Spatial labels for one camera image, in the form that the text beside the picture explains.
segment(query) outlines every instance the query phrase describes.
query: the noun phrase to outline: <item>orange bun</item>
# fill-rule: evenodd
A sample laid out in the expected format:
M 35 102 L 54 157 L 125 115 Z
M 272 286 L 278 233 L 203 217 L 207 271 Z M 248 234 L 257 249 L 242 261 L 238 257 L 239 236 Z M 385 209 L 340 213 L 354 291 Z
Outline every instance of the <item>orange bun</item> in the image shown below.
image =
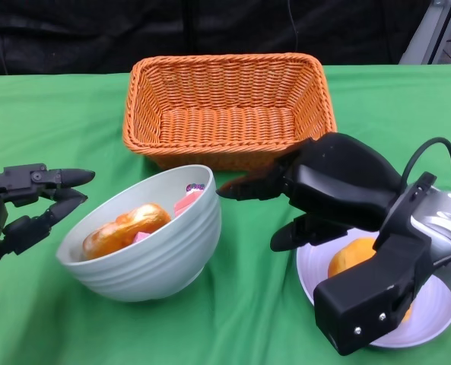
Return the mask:
M 372 248 L 374 242 L 376 242 L 376 239 L 374 238 L 359 238 L 338 251 L 330 262 L 329 278 L 374 256 L 376 253 Z M 408 321 L 409 317 L 411 317 L 411 308 L 412 305 L 402 319 L 403 322 Z
M 142 205 L 88 235 L 83 253 L 87 260 L 109 255 L 131 245 L 137 233 L 153 233 L 170 221 L 170 215 L 159 205 Z

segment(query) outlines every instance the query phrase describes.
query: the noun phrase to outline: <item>green table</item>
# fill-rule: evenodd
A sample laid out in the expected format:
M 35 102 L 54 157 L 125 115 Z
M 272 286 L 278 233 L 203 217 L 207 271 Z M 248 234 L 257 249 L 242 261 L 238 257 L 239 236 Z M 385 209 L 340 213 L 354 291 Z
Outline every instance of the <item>green table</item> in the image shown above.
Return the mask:
M 433 136 L 451 140 L 451 66 L 331 67 L 327 77 L 341 132 L 401 170 Z M 0 364 L 451 363 L 451 326 L 419 348 L 368 348 L 340 357 L 314 325 L 294 254 L 273 253 L 270 236 L 298 211 L 280 198 L 222 201 L 218 248 L 181 293 L 151 303 L 116 303 L 91 293 L 55 259 L 68 230 L 102 202 L 156 173 L 121 141 L 128 75 L 0 77 L 2 167 L 44 162 L 97 172 L 90 199 L 46 241 L 0 263 Z M 419 161 L 451 188 L 441 147 Z M 218 173 L 218 184 L 235 175 Z M 11 208 L 40 214 L 47 202 Z

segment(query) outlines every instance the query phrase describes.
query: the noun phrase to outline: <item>orange wicker basket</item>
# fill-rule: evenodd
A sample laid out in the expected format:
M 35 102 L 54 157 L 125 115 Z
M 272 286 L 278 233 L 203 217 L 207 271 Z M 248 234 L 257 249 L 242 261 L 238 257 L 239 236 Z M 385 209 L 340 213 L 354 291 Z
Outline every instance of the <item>orange wicker basket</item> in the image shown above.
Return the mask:
M 162 169 L 251 170 L 334 131 L 325 75 L 312 56 L 160 56 L 132 69 L 124 143 Z

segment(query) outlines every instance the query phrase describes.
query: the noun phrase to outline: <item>black curtain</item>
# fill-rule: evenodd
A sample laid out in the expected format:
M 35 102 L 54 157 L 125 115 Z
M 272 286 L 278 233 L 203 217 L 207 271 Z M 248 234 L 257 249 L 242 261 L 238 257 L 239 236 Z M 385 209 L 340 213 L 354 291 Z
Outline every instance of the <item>black curtain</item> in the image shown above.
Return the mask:
M 398 63 L 429 4 L 290 0 L 298 51 Z M 0 45 L 10 74 L 111 73 L 150 56 L 290 52 L 295 39 L 287 0 L 4 0 Z

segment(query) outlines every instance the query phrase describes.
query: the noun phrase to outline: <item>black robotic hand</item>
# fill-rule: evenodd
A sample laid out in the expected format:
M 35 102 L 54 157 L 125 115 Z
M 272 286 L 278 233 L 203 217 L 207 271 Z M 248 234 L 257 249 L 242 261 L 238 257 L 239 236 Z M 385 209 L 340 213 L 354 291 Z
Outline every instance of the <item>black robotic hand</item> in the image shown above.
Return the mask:
M 273 251 L 327 243 L 353 227 L 380 232 L 372 259 L 323 281 L 313 293 L 316 324 L 346 355 L 397 328 L 433 274 L 431 239 L 410 218 L 434 180 L 425 173 L 405 191 L 384 157 L 352 137 L 329 133 L 288 148 L 270 167 L 217 193 L 236 200 L 285 194 L 305 212 L 274 234 Z
M 48 170 L 42 163 L 4 168 L 0 174 L 0 259 L 11 252 L 20 255 L 48 237 L 52 226 L 87 199 L 73 187 L 90 182 L 94 176 L 87 170 Z M 37 202 L 39 197 L 55 203 L 39 217 L 23 216 L 5 226 L 5 203 L 21 207 Z

